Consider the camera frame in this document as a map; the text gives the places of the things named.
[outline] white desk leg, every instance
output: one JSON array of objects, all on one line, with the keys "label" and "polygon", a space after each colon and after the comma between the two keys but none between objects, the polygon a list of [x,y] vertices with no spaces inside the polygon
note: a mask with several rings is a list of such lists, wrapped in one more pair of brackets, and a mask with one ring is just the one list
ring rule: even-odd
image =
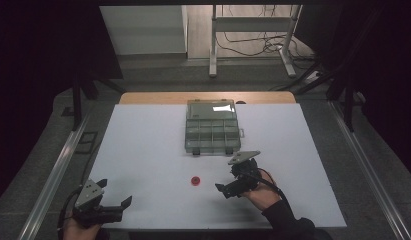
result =
[{"label": "white desk leg", "polygon": [[211,33],[211,49],[209,50],[209,76],[217,76],[217,46],[215,45],[217,24],[217,6],[212,5],[212,33]]},{"label": "white desk leg", "polygon": [[295,69],[293,69],[292,59],[290,59],[289,55],[287,54],[287,51],[289,50],[289,44],[293,36],[293,31],[295,30],[299,11],[301,9],[300,5],[294,5],[293,7],[294,7],[294,10],[293,10],[293,14],[292,14],[291,21],[289,24],[289,29],[286,33],[286,38],[283,43],[283,47],[279,50],[279,54],[282,58],[283,64],[285,65],[285,68],[287,71],[287,75],[292,78],[296,77],[296,72],[295,72]]}]

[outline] black sleeve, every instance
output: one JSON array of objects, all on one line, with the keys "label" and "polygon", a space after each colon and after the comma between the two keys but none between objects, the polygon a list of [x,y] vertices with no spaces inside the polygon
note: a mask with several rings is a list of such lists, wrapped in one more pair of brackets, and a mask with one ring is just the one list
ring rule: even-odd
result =
[{"label": "black sleeve", "polygon": [[283,200],[276,202],[262,212],[274,230],[275,239],[313,240],[314,223],[306,218],[296,220]]}]

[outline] red object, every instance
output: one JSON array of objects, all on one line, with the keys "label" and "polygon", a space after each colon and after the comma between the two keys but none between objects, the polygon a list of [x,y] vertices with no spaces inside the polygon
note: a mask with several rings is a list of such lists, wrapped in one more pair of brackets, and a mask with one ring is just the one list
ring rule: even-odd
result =
[{"label": "red object", "polygon": [[199,183],[201,182],[201,179],[197,176],[192,177],[192,180],[190,180],[193,186],[198,186]]}]

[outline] white tabletop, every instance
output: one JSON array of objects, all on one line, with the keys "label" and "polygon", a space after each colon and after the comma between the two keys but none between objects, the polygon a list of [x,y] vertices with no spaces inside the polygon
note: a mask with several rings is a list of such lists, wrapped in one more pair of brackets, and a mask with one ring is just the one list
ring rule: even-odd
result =
[{"label": "white tabletop", "polygon": [[[345,227],[299,104],[236,105],[241,151],[259,150],[296,218],[317,227]],[[247,199],[226,199],[215,183],[235,179],[230,156],[192,156],[184,149],[186,105],[116,105],[90,178],[108,179],[101,202],[118,206],[133,195],[125,230],[268,229]],[[191,178],[198,176],[198,186]]]}]

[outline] green transparent box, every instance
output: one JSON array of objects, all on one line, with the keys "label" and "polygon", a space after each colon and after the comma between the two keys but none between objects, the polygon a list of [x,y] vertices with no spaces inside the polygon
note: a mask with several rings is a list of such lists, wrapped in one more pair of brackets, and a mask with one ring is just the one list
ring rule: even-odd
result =
[{"label": "green transparent box", "polygon": [[240,134],[233,100],[187,102],[185,148],[187,153],[233,154],[240,149]]}]

